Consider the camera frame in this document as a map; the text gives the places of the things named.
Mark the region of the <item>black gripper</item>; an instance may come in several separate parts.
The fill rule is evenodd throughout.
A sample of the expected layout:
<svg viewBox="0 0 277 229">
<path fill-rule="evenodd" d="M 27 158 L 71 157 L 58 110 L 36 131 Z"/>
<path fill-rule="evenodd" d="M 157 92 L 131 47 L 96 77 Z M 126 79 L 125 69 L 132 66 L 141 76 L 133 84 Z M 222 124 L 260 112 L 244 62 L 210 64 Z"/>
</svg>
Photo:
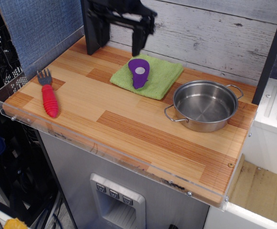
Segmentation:
<svg viewBox="0 0 277 229">
<path fill-rule="evenodd" d="M 99 45 L 105 46 L 110 39 L 110 24 L 133 29 L 132 56 L 140 54 L 148 35 L 154 32 L 157 13 L 139 0 L 89 0 L 88 16 L 99 27 Z"/>
</svg>

